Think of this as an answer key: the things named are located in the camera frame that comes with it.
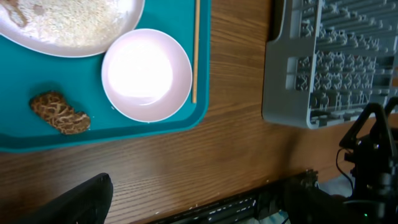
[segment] chopstick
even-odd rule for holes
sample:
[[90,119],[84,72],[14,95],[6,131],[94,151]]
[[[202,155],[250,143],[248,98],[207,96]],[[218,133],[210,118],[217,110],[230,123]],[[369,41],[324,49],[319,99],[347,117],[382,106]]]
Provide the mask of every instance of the chopstick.
[[200,31],[200,0],[196,0],[195,12],[195,49],[193,56],[192,103],[197,103],[198,96],[198,61],[199,61],[199,31]]

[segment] white bowl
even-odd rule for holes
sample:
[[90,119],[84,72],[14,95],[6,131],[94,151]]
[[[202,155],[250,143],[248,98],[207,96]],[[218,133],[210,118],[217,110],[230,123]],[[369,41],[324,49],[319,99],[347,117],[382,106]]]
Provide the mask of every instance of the white bowl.
[[171,36],[138,29],[109,48],[102,83],[106,96],[124,116],[146,123],[162,121],[187,100],[192,67],[187,53]]

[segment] wood grain surface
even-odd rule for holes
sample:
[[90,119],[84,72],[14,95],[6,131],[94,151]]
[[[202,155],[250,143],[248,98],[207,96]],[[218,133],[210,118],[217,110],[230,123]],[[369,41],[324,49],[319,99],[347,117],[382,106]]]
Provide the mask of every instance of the wood grain surface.
[[0,154],[0,222],[101,172],[114,184],[106,223],[144,223],[305,169],[319,170],[321,181],[336,177],[338,143],[350,124],[311,131],[261,117],[270,2],[213,0],[210,107],[193,130]]

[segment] black cable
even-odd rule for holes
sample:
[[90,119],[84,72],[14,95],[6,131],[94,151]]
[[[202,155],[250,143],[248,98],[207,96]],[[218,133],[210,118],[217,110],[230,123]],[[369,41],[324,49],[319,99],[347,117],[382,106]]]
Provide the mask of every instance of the black cable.
[[344,148],[341,148],[341,149],[339,149],[339,150],[337,151],[336,166],[337,166],[337,169],[340,171],[340,173],[343,174],[343,176],[345,176],[345,177],[347,178],[347,180],[349,181],[349,184],[351,185],[351,190],[353,191],[352,194],[351,194],[351,196],[352,196],[352,195],[354,194],[354,183],[353,183],[353,181],[351,180],[351,178],[348,177],[348,175],[345,174],[345,173],[340,169],[340,167],[338,166],[338,154],[339,154],[342,150],[346,150],[346,151],[349,152],[348,149],[344,149]]
[[287,222],[287,220],[289,220],[288,217],[285,219],[285,221],[282,222],[282,224],[285,224]]

